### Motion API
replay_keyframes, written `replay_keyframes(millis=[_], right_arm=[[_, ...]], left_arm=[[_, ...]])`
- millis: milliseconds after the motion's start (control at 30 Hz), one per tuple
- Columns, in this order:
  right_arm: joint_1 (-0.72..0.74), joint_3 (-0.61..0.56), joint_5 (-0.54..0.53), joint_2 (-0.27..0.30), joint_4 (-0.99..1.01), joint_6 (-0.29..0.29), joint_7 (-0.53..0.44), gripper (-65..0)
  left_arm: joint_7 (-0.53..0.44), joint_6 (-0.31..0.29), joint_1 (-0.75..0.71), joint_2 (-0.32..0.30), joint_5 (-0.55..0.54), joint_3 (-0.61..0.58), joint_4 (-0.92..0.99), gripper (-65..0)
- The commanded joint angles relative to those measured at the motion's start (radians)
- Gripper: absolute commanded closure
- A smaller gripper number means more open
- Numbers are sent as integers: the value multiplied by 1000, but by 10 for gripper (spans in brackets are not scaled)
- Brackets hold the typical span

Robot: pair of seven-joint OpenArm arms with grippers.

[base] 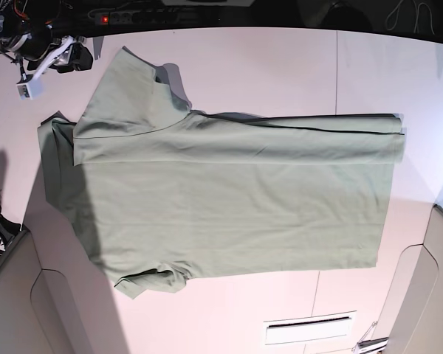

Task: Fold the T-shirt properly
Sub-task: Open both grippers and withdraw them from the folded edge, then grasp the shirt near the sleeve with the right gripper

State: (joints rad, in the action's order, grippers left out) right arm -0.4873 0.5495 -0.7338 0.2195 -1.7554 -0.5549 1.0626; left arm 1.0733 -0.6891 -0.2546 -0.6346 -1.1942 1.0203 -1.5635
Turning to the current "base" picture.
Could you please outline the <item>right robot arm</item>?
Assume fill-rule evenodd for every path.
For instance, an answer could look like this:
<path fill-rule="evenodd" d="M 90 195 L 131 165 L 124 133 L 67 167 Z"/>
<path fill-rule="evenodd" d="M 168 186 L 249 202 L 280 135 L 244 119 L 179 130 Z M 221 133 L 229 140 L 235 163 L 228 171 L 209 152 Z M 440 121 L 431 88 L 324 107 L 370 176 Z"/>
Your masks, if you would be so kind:
<path fill-rule="evenodd" d="M 47 69 L 87 71 L 93 56 L 79 34 L 80 1 L 0 1 L 0 54 L 17 65 L 21 83 Z"/>

